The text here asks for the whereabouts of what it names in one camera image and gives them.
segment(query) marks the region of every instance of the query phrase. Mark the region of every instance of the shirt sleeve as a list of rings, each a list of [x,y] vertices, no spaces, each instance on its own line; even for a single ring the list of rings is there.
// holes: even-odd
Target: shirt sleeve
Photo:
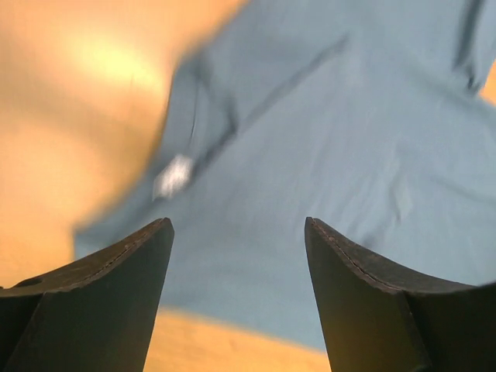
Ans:
[[[496,57],[496,2],[357,0],[349,4],[355,22],[362,23],[364,39],[379,30],[386,47],[401,51],[410,66],[474,94],[484,86]]]
[[[246,130],[284,86],[350,24],[339,0],[252,0],[183,61],[172,85],[160,158],[204,163]]]

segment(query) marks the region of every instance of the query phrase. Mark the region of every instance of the wooden surface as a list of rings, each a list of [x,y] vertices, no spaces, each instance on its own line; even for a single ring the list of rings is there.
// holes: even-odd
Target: wooden surface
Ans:
[[[163,131],[177,59],[243,0],[0,1],[0,285],[72,259]],[[496,102],[496,70],[483,95]],[[162,311],[148,372],[329,372],[324,353]]]

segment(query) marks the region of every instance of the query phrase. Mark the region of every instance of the blue fabric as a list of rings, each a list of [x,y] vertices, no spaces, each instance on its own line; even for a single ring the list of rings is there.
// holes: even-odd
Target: blue fabric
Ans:
[[[162,303],[323,348],[305,217],[454,281],[496,279],[496,2],[253,0],[184,61],[160,152],[79,257],[170,217]],[[192,183],[152,201],[177,154]]]

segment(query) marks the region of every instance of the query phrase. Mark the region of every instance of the wooden floor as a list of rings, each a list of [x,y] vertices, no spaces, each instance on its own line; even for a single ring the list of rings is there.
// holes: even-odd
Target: wooden floor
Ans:
[[[73,258],[72,232],[131,188],[178,56],[243,0],[0,1],[0,285]],[[496,102],[496,70],[483,95]],[[329,372],[324,353],[161,311],[148,372]]]

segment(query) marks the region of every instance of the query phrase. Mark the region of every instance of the black plastic jaw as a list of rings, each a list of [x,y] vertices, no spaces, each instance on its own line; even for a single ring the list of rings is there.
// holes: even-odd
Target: black plastic jaw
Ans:
[[[496,284],[410,270],[318,219],[305,242],[332,372],[496,370]]]
[[[174,231],[157,220],[65,267],[0,289],[0,370],[141,372]]]

